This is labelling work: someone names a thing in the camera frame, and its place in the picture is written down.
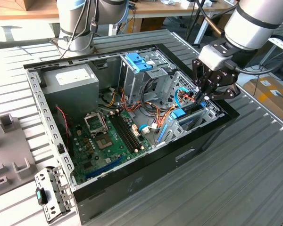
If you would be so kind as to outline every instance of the gray power supply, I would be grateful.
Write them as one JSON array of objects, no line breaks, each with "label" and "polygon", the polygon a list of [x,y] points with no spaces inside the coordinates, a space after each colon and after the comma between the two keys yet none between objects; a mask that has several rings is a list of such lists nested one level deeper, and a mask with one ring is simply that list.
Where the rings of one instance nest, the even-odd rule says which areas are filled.
[{"label": "gray power supply", "polygon": [[87,64],[48,71],[43,78],[42,90],[51,110],[58,105],[77,120],[98,107],[99,80]]}]

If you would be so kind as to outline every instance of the yellow wire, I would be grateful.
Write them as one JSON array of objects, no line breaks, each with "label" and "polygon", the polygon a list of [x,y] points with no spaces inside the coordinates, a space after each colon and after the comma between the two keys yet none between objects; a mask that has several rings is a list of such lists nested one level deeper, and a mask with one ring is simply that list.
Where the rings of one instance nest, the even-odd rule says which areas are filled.
[{"label": "yellow wire", "polygon": [[110,106],[113,105],[113,103],[114,103],[114,97],[115,97],[115,93],[113,93],[113,95],[112,95],[112,100],[111,100],[111,102],[110,102],[108,105],[106,105],[106,107],[110,107]]}]

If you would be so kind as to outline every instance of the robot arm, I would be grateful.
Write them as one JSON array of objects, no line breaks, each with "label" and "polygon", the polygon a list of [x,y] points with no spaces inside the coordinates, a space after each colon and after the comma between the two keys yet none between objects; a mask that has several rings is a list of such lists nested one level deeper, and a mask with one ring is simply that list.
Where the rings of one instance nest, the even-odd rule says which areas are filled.
[{"label": "robot arm", "polygon": [[[202,98],[229,99],[240,91],[235,82],[257,50],[283,22],[283,0],[241,0],[225,27],[224,37],[206,45],[193,60],[192,79]],[[223,92],[216,89],[229,86]]]},{"label": "robot arm", "polygon": [[69,47],[68,57],[92,53],[92,33],[96,33],[97,26],[126,20],[128,6],[129,0],[57,0],[61,27],[58,47]]}]

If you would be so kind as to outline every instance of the motherboard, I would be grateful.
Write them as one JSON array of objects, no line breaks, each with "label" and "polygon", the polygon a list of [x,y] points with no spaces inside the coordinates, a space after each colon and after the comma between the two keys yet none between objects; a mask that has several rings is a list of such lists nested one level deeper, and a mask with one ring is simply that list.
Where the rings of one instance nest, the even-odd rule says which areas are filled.
[{"label": "motherboard", "polygon": [[[74,150],[74,177],[78,184],[152,148],[143,134],[135,129],[136,126],[127,111],[96,114],[100,114],[100,117],[92,117],[92,120],[87,120],[88,123],[82,121],[70,129]],[[91,129],[100,129],[102,123],[103,127],[107,128],[106,131],[91,133]]]}]

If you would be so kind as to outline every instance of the metal plate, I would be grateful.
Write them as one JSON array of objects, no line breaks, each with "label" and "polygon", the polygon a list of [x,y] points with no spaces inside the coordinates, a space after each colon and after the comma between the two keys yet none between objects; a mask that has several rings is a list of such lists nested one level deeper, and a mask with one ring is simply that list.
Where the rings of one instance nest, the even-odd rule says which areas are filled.
[{"label": "metal plate", "polygon": [[[95,43],[102,53],[124,45],[164,43],[189,67],[197,57],[192,47],[167,30],[100,37]],[[50,44],[25,49],[43,60],[56,59],[58,55]],[[22,50],[0,50],[0,112],[11,111],[20,117],[40,170],[54,165],[55,161],[22,70],[23,64],[33,61]],[[280,225],[283,222],[283,125],[243,92],[229,103],[240,117],[209,150],[101,214],[90,225]],[[1,225],[46,225],[34,191],[35,185],[29,183],[0,196]],[[59,224],[80,225],[79,217],[71,211],[54,226]]]}]

